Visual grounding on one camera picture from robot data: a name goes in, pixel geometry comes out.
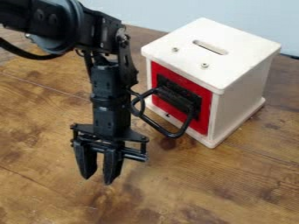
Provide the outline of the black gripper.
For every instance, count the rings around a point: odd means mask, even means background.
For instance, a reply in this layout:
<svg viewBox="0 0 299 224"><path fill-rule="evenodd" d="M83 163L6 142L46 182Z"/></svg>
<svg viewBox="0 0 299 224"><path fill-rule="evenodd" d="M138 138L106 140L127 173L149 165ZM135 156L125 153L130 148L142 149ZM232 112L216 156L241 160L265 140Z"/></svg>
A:
<svg viewBox="0 0 299 224"><path fill-rule="evenodd" d="M98 153L105 153L105 183L111 185L122 173L125 158L139 162L149 159L146 145L150 138L130 128L114 136L102 136L94 132L91 124L73 124L75 158L79 172L89 179L98 170Z"/></svg>

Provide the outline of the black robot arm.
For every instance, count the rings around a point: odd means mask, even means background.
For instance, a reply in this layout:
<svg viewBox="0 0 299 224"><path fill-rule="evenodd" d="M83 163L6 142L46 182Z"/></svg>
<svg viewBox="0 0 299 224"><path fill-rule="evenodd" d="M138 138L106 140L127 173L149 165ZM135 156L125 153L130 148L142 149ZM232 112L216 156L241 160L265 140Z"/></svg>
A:
<svg viewBox="0 0 299 224"><path fill-rule="evenodd" d="M85 7L79 0L0 0L0 25L30 35L47 52L33 54L0 38L0 47L31 60L51 60L77 51L86 61L94 123L71 126L79 172L90 178L105 155L105 182L121 175L123 161L145 162L149 138L131 130L131 87L138 71L122 21Z"/></svg>

